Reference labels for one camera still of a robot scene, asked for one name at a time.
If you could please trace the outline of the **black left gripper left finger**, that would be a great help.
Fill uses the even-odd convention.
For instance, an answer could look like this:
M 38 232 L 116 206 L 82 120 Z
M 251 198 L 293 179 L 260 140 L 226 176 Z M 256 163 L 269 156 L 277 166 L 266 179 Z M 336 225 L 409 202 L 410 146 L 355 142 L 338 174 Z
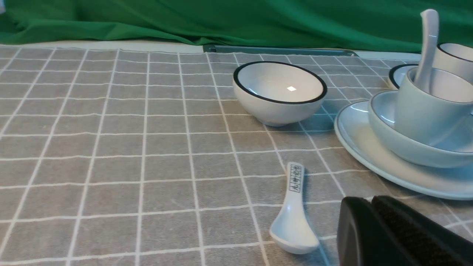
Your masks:
M 341 266 L 419 266 L 373 205 L 358 197 L 341 201 L 337 229 Z

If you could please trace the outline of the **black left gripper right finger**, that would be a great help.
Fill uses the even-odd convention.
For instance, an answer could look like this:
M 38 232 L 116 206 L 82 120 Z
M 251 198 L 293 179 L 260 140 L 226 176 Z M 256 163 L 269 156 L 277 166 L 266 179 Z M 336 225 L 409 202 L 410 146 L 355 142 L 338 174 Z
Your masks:
M 389 196 L 371 201 L 404 266 L 471 266 L 472 242 Z

